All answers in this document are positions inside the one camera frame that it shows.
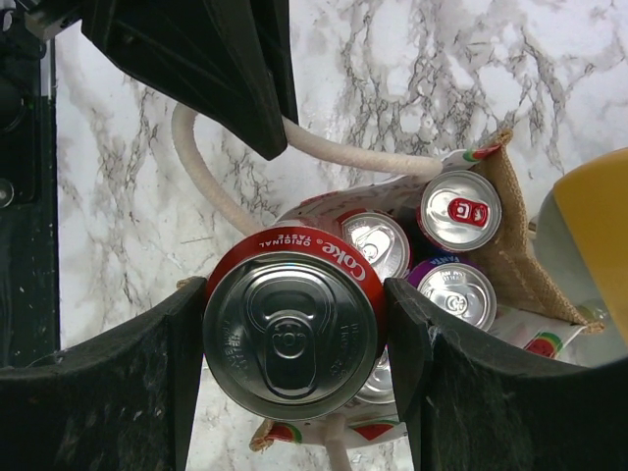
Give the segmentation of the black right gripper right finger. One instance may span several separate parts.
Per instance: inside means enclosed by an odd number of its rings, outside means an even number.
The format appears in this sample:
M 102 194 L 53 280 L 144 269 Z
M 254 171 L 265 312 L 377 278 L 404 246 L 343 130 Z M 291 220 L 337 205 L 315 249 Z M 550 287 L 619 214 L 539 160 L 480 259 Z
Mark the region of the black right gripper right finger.
M 417 470 L 623 470 L 627 363 L 547 359 L 384 285 L 396 409 Z

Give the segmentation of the purple fanta can front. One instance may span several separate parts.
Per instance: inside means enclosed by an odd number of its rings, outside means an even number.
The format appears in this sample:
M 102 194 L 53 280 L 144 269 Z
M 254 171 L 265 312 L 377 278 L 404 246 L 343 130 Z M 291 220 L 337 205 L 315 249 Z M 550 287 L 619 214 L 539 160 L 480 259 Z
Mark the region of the purple fanta can front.
M 463 257 L 444 253 L 414 267 L 407 281 L 443 311 L 483 331 L 497 315 L 497 295 L 487 276 Z

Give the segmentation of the red cola can front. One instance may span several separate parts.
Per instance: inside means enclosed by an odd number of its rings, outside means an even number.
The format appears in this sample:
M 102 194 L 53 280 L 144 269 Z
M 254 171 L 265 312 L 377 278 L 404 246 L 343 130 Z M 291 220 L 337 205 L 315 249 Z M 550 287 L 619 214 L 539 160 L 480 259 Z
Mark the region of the red cola can front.
M 363 211 L 341 222 L 344 238 L 371 265 L 378 277 L 403 278 L 411 265 L 411 248 L 403 228 L 389 215 Z

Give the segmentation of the red cola can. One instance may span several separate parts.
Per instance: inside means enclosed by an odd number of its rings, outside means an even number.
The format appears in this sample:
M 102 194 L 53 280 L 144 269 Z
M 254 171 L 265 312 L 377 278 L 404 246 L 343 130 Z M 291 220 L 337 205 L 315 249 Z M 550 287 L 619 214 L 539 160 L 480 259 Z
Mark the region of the red cola can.
M 389 215 L 363 211 L 341 222 L 344 238 L 371 265 L 378 277 L 403 278 L 411 265 L 411 248 L 403 228 Z
M 305 421 L 349 402 L 386 342 L 386 297 L 342 238 L 288 224 L 234 246 L 207 281 L 203 340 L 222 390 L 257 415 Z

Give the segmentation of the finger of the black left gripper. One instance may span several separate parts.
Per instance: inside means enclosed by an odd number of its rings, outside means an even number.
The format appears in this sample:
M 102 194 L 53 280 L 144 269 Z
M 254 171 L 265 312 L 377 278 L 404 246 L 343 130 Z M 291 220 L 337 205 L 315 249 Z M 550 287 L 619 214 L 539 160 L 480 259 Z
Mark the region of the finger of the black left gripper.
M 298 119 L 287 0 L 86 1 L 82 33 L 118 69 L 267 160 Z

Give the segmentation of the brown canvas bag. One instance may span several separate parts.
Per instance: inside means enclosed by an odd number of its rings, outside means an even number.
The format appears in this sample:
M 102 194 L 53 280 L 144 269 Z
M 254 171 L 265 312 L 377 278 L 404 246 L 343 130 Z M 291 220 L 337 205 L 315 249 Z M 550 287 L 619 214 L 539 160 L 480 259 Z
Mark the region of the brown canvas bag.
M 223 391 L 263 417 L 254 450 L 285 428 L 291 438 L 341 414 L 385 351 L 425 417 L 407 419 L 424 463 L 437 470 L 619 470 L 618 452 L 586 435 L 600 407 L 583 404 L 594 370 L 507 346 L 461 309 L 404 276 L 381 277 L 348 232 L 358 216 L 414 211 L 419 235 L 404 268 L 434 250 L 462 253 L 487 275 L 497 298 L 554 319 L 576 314 L 528 253 L 517 188 L 500 136 L 487 157 L 444 160 L 342 146 L 286 122 L 289 142 L 319 159 L 392 171 L 389 183 L 328 193 L 269 228 L 223 190 L 194 139 L 196 114 L 172 117 L 173 143 L 196 185 L 242 232 L 207 282 L 205 357 Z

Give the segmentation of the silver blue energy drink can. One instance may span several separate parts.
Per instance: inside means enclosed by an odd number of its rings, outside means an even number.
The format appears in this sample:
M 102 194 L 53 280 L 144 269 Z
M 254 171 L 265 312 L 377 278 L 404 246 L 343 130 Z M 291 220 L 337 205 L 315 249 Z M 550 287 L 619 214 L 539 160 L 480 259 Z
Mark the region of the silver blue energy drink can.
M 486 245 L 501 223 L 502 208 L 494 186 L 471 171 L 437 176 L 421 192 L 416 219 L 423 235 L 450 252 Z

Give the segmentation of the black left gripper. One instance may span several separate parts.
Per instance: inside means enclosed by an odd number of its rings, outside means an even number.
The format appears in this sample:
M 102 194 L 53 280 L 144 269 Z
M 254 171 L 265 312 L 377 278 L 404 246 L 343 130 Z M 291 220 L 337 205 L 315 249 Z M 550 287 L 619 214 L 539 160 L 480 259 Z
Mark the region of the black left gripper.
M 39 107 L 54 97 L 54 37 L 80 19 L 80 1 L 1 3 L 1 204 L 39 193 Z

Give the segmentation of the black yellow can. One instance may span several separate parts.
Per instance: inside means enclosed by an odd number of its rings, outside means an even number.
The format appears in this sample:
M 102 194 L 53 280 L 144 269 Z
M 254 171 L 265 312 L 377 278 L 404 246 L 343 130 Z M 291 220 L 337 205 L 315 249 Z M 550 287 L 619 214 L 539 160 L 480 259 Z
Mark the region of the black yellow can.
M 355 398 L 376 405 L 394 403 L 393 376 L 387 347 Z

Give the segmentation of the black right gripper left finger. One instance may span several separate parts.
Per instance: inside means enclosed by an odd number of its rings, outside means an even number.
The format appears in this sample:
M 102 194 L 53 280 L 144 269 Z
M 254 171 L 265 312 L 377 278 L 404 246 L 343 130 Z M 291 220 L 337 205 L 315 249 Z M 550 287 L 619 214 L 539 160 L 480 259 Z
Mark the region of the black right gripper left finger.
M 24 368 L 1 371 L 4 470 L 183 470 L 206 281 Z

